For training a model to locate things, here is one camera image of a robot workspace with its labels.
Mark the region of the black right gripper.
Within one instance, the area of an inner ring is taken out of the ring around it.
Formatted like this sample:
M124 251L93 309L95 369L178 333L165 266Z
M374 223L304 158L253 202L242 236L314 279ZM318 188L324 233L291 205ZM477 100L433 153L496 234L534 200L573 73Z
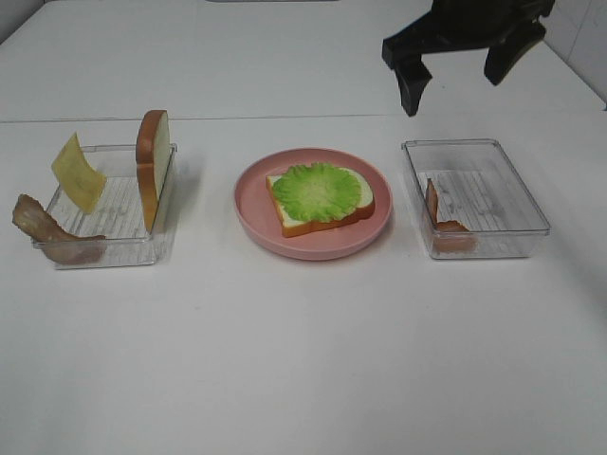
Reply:
M489 47L484 74L500 84L512 67L546 33L539 22L554 7L552 0L434 1L429 12L383 40L382 58L395 68L401 105L409 117L432 74L421 56Z

